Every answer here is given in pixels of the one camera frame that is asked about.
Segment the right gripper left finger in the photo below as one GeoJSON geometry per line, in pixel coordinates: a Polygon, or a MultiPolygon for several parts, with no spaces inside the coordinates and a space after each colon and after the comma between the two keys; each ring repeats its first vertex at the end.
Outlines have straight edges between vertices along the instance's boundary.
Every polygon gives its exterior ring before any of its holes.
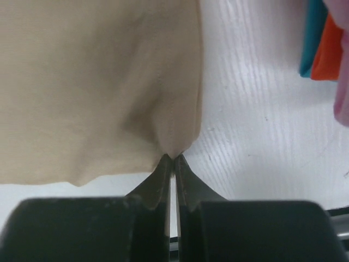
{"type": "Polygon", "coordinates": [[[130,261],[169,261],[172,159],[163,155],[155,170],[127,195],[137,205],[130,261]]]}

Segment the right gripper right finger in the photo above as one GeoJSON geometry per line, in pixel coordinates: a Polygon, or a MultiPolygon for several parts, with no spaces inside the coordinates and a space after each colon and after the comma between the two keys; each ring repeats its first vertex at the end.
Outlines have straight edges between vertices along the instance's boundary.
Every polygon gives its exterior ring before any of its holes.
{"type": "Polygon", "coordinates": [[[207,261],[201,204],[226,201],[203,182],[181,154],[174,160],[180,261],[207,261]]]}

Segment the beige t shirt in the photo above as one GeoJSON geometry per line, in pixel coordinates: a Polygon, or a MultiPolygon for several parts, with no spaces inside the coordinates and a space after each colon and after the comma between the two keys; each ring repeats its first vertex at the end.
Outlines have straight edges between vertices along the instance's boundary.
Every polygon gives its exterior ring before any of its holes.
{"type": "Polygon", "coordinates": [[[1,182],[150,172],[197,139],[199,1],[1,1],[1,182]]]}

